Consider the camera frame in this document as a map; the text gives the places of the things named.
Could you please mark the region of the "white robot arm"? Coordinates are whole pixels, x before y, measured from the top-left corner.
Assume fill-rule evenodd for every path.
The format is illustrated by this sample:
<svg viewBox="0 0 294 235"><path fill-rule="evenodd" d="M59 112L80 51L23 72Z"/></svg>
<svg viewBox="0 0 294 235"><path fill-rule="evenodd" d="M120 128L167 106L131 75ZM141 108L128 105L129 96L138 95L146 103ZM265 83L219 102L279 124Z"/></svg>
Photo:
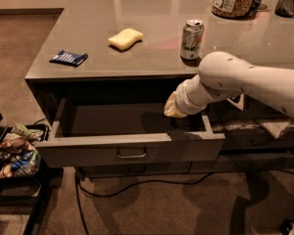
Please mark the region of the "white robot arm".
<svg viewBox="0 0 294 235"><path fill-rule="evenodd" d="M294 119L294 70L254 66L225 52L211 53L200 62L198 73L170 95L164 114L185 118L239 94Z"/></svg>

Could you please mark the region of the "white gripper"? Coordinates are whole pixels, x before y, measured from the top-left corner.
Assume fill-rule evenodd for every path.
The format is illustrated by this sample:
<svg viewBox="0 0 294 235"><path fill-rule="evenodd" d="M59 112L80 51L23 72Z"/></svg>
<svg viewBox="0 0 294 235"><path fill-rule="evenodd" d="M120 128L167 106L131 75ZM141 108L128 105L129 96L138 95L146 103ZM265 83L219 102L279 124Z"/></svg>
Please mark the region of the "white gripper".
<svg viewBox="0 0 294 235"><path fill-rule="evenodd" d="M185 118L206 109L213 102L209 90L202 84L199 75L180 83L164 106L164 115L169 118Z"/></svg>

